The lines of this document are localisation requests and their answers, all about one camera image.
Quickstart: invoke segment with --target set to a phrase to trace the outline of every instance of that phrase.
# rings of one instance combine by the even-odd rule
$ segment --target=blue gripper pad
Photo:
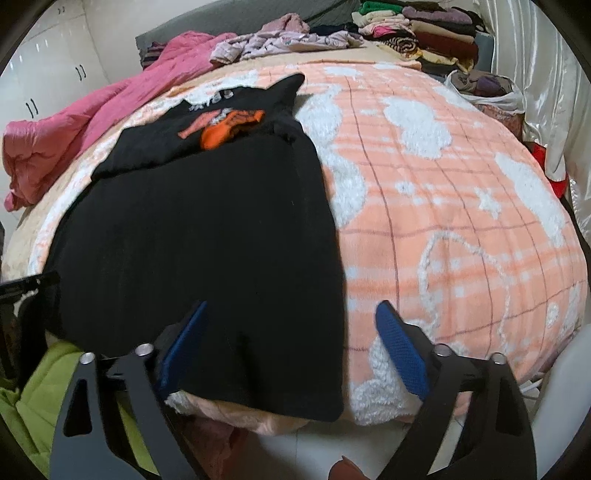
[[[389,302],[383,301],[376,308],[376,328],[398,374],[404,382],[404,386],[410,393],[415,394],[424,401],[429,395],[425,362],[418,354],[410,338],[404,333],[399,323],[402,322],[402,319],[397,319],[388,305]]]
[[[162,342],[166,347],[157,359],[157,379],[154,389],[160,398],[166,399],[179,390],[179,383],[187,371],[187,365],[198,348],[207,325],[207,302],[200,303],[189,320],[177,324],[176,328],[163,332],[156,346]]]

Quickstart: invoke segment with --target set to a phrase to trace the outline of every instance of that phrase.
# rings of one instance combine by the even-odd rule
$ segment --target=white fluffy pattern
[[[211,82],[199,85],[197,88],[188,91],[184,99],[193,105],[207,102],[211,96],[218,90],[230,89],[237,86],[254,87],[259,79],[258,71],[249,70],[236,75],[224,77]]]
[[[569,307],[564,315],[564,321],[560,328],[561,340],[572,332],[579,319],[579,306],[581,304],[581,285],[577,283],[569,290]]]
[[[386,61],[374,63],[374,69],[376,70],[398,70],[400,68],[401,67],[398,65],[395,65],[394,63],[388,63]]]
[[[488,264],[492,266],[495,270],[497,270],[499,278],[501,279],[501,283],[503,285],[503,289],[505,290],[505,310],[503,312],[503,317],[499,324],[498,335],[501,338],[504,352],[508,352],[512,348],[508,345],[507,338],[504,332],[504,327],[505,321],[509,316],[509,305],[511,303],[511,295],[509,292],[509,278],[505,274],[502,265],[495,257],[486,253],[482,247],[477,247],[476,245],[468,243],[468,241],[464,237],[462,237],[456,232],[451,232],[448,230],[441,230],[435,232],[433,236],[430,238],[429,242],[427,243],[425,250],[423,251],[423,254],[421,255],[421,260],[417,267],[418,290],[421,297],[421,304],[423,305],[423,308],[425,308],[426,312],[429,315],[429,321],[421,321],[421,323],[419,323],[418,326],[423,329],[425,335],[427,335],[431,340],[434,340],[435,333],[437,332],[437,329],[439,328],[439,324],[441,321],[439,313],[441,294],[439,292],[431,292],[429,290],[428,275],[429,271],[433,270],[431,266],[438,261],[437,259],[431,257],[433,250],[439,242],[445,241],[455,242],[459,245],[462,245],[470,254],[480,257],[485,264]]]
[[[308,87],[322,87],[325,91],[308,98],[295,118],[314,142],[320,162],[332,173],[335,195],[330,199],[330,207],[340,229],[361,212],[368,188],[359,167],[342,157],[333,145],[343,121],[343,114],[335,103],[341,87],[331,83],[308,84]]]
[[[386,119],[402,129],[400,143],[406,153],[435,160],[441,158],[441,149],[452,144],[447,126],[435,119],[430,106],[395,96],[382,98],[382,101],[387,105]]]
[[[462,108],[464,110],[478,110],[474,105],[472,105],[467,100],[464,100],[460,95],[450,90],[445,85],[433,87],[433,90],[437,92],[439,95],[441,95],[443,98],[445,98],[445,101],[450,105],[458,106],[459,108]]]
[[[448,342],[447,346],[449,348],[451,348],[456,353],[456,355],[470,356],[470,350],[468,350],[466,345],[461,343],[459,340],[454,340],[453,342]]]
[[[335,75],[338,77],[351,77],[353,79],[363,76],[363,73],[351,67],[324,67],[324,72],[327,75]]]
[[[409,196],[414,195],[417,191],[414,186],[414,183],[411,181],[398,181],[394,184],[394,188],[398,190],[398,193]]]
[[[515,193],[540,221],[552,244],[562,247],[562,229],[566,226],[566,213],[552,190],[544,185],[537,173],[525,163],[517,162],[504,153],[497,153],[495,162],[513,182]]]
[[[355,423],[375,425],[397,416],[416,414],[421,401],[404,387],[379,336],[369,349],[368,359],[374,378],[357,388],[350,388],[350,405]]]
[[[553,324],[556,323],[558,320],[558,314],[560,313],[558,304],[551,301],[548,304],[548,309],[546,310],[546,327],[550,328]]]
[[[474,193],[476,193],[480,200],[478,208],[483,212],[489,212],[495,219],[499,219],[499,213],[501,212],[501,205],[492,196],[492,189],[482,190],[478,187],[474,187]]]

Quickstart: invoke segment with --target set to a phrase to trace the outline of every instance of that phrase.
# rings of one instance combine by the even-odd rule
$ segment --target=peach plaid blanket
[[[525,147],[443,85],[391,63],[264,67],[173,89],[126,125],[153,121],[182,98],[202,102],[298,70],[306,83],[295,115],[326,173],[346,270],[347,415],[375,424],[418,409],[374,328],[383,299],[460,354],[504,352],[526,379],[583,311],[583,253]],[[42,270],[59,219],[117,136],[105,138],[51,208],[30,273]],[[190,410],[199,401],[181,403]]]

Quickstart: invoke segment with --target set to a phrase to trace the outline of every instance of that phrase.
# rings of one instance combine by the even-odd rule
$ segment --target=folded clothes
[[[383,18],[379,21],[372,21],[369,25],[360,28],[359,33],[361,35],[373,35],[374,30],[378,27],[389,27],[392,30],[407,30],[412,32],[410,29],[410,20],[404,18],[403,15],[395,15],[394,17]]]
[[[355,25],[353,22],[347,22],[340,25],[318,25],[316,27],[312,27],[310,29],[310,33],[328,36],[333,33],[340,32],[341,30],[345,30],[346,32],[351,33],[359,33],[359,27]]]
[[[418,40],[412,37],[385,35],[377,40],[399,53],[412,53],[416,51],[418,47]]]
[[[429,50],[422,50],[417,49],[420,53],[420,56],[431,63],[436,63],[439,65],[453,65],[454,69],[459,69],[462,72],[469,72],[474,68],[474,60],[472,59],[457,59],[455,57],[446,57],[444,55],[440,55],[439,53],[435,53]]]
[[[444,12],[445,9],[437,2],[404,2],[402,0],[382,0],[383,3],[398,5],[400,7],[414,7],[424,12]]]
[[[288,30],[290,32],[308,33],[310,27],[304,22],[298,14],[285,14],[277,18],[260,29],[261,32],[270,32],[274,30]]]
[[[360,28],[367,27],[371,22],[378,22],[384,18],[393,17],[394,15],[397,14],[392,10],[376,10],[375,12],[370,12],[365,15],[362,15],[359,12],[351,13],[353,22]]]
[[[466,43],[455,38],[441,37],[432,33],[415,32],[418,46],[434,51],[445,57],[457,59],[472,59],[478,62],[478,46],[475,43]]]
[[[289,52],[342,50],[360,47],[363,38],[344,30],[322,36],[286,30],[260,31],[218,43],[211,55],[211,62],[229,65],[235,61],[266,57]]]
[[[158,43],[157,41],[152,42],[152,45],[148,47],[148,50],[146,51],[146,55],[141,59],[142,70],[145,70],[158,60],[165,48],[166,43]]]
[[[472,25],[476,27],[476,29],[480,32],[486,32],[486,26],[484,25],[484,21],[476,12],[472,10],[464,10],[460,7],[452,7],[455,10],[459,10],[460,12],[464,12],[468,17],[472,19]]]
[[[445,28],[450,32],[457,33],[458,35],[470,35],[476,37],[476,27],[474,25],[463,25],[453,22],[441,22],[437,20],[421,20],[422,22],[435,25],[436,27]]]
[[[472,25],[472,19],[468,14],[453,8],[448,8],[444,12],[424,12],[408,6],[402,9],[402,14],[411,20],[435,20],[439,22]]]
[[[458,72],[451,81],[458,92],[478,97],[498,97],[513,91],[509,79],[480,70],[472,70],[470,73]]]
[[[460,35],[452,31],[446,30],[445,28],[438,27],[437,25],[433,25],[427,22],[421,22],[420,20],[412,20],[410,22],[410,29],[415,33],[430,33],[433,35],[437,35],[439,37],[447,37],[452,38],[454,40],[459,40],[464,43],[474,43],[474,37],[471,37],[470,35]]]
[[[393,4],[385,4],[383,2],[363,2],[361,8],[359,9],[359,13],[361,15],[368,14],[370,12],[377,12],[379,10],[392,10],[397,14],[402,13],[402,7],[399,5]]]
[[[396,30],[394,30],[392,27],[386,27],[384,25],[379,25],[374,28],[372,35],[374,38],[379,38],[379,37],[383,37],[384,35],[392,35],[395,33],[396,33]]]
[[[451,72],[455,72],[457,67],[455,65],[445,65],[442,63],[432,63],[430,61],[425,60],[423,57],[418,59],[421,62],[421,70],[424,73],[428,73],[430,75],[437,75],[437,76],[448,76]]]

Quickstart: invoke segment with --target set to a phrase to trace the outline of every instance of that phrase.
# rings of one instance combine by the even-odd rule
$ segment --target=white curtain
[[[531,0],[473,0],[495,36],[492,71],[525,94],[524,140],[547,147],[546,175],[571,178],[573,207],[591,243],[591,85],[553,23]]]

